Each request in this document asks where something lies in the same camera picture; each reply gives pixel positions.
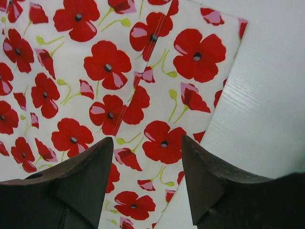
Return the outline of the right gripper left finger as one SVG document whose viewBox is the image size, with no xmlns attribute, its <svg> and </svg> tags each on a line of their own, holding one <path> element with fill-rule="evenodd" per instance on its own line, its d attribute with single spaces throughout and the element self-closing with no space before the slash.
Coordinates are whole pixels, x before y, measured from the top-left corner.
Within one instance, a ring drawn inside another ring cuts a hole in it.
<svg viewBox="0 0 305 229">
<path fill-rule="evenodd" d="M 25 179 L 0 183 L 2 229 L 98 228 L 112 164 L 106 137 L 82 153 Z"/>
</svg>

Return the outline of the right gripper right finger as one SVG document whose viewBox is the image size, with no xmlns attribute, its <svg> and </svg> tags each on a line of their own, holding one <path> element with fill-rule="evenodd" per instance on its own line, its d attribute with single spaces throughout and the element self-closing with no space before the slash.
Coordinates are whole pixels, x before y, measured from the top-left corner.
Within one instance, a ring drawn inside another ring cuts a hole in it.
<svg viewBox="0 0 305 229">
<path fill-rule="evenodd" d="M 271 179 L 242 170 L 182 137 L 193 224 L 199 229 L 302 229 L 305 175 Z"/>
</svg>

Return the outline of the red poppy floral skirt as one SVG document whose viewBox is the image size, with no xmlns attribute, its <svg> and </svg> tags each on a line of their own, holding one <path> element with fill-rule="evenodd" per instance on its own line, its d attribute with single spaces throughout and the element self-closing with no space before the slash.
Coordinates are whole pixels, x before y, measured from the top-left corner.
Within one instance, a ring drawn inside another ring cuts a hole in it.
<svg viewBox="0 0 305 229">
<path fill-rule="evenodd" d="M 245 19 L 194 0 L 3 0 L 0 160 L 24 175 L 105 137 L 114 158 L 101 215 L 153 229 L 201 142 Z"/>
</svg>

